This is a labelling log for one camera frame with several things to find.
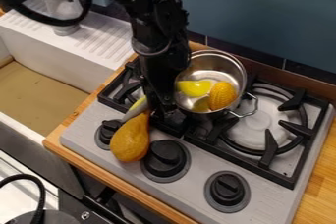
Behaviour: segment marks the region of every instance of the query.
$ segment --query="saucepan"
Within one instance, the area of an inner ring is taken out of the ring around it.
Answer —
[[[178,89],[177,83],[180,81],[202,80],[209,80],[213,83],[223,81],[230,83],[237,92],[237,98],[228,106],[212,111],[209,107],[206,107],[208,94],[203,97],[189,97]],[[201,50],[192,54],[190,66],[175,79],[174,98],[183,113],[197,120],[215,120],[227,114],[244,118],[253,115],[257,111],[258,105],[257,97],[246,92],[246,86],[247,72],[237,58],[222,51]],[[253,109],[250,112],[240,114],[235,112],[235,109],[244,95],[254,100]],[[201,111],[195,109],[197,104],[203,104]]]

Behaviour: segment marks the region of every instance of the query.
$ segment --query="burner grate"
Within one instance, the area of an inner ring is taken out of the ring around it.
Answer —
[[[265,150],[250,149],[241,146],[231,140],[227,134],[228,130],[239,122],[238,118],[222,118],[217,120],[217,122],[214,122],[212,130],[208,131],[208,134],[203,136],[198,133],[201,126],[198,124],[191,124],[185,133],[184,140],[254,172],[265,179],[288,189],[293,189],[300,177],[300,173],[313,144],[313,139],[322,123],[329,103],[325,100],[306,95],[306,92],[302,89],[289,90],[263,81],[257,81],[257,83],[254,84],[256,84],[256,88],[262,87],[265,89],[272,89],[271,91],[274,91],[275,89],[288,98],[288,100],[282,101],[283,104],[278,108],[279,111],[298,110],[302,122],[300,125],[287,121],[279,121],[280,126],[296,136],[292,141],[279,147],[271,131],[267,129],[265,131]],[[258,95],[267,95],[275,99],[279,98],[261,92],[259,92]],[[321,109],[312,129],[308,128],[308,117],[304,106],[302,106],[303,103],[308,103]],[[292,176],[289,177],[286,174],[271,169],[271,164],[277,155],[284,154],[298,147],[298,145],[302,146],[304,149]],[[250,158],[244,154],[258,156],[259,158]]]

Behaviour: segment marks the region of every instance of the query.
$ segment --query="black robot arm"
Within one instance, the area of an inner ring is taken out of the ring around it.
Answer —
[[[131,18],[132,46],[139,54],[142,87],[152,109],[175,108],[174,81],[186,69],[190,49],[181,0],[117,0]]]

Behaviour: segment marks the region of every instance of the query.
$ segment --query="stove knob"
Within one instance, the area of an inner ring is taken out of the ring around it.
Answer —
[[[118,120],[104,120],[101,124],[99,139],[109,145],[114,133],[122,126],[122,123]]]
[[[218,204],[234,206],[243,200],[245,189],[240,178],[232,174],[223,174],[212,182],[210,193]]]
[[[144,168],[152,175],[161,178],[180,173],[187,163],[187,155],[174,140],[154,141],[143,160]]]

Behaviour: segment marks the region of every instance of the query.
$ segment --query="teal wall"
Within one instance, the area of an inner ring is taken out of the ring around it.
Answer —
[[[189,29],[336,73],[336,0],[183,0]]]

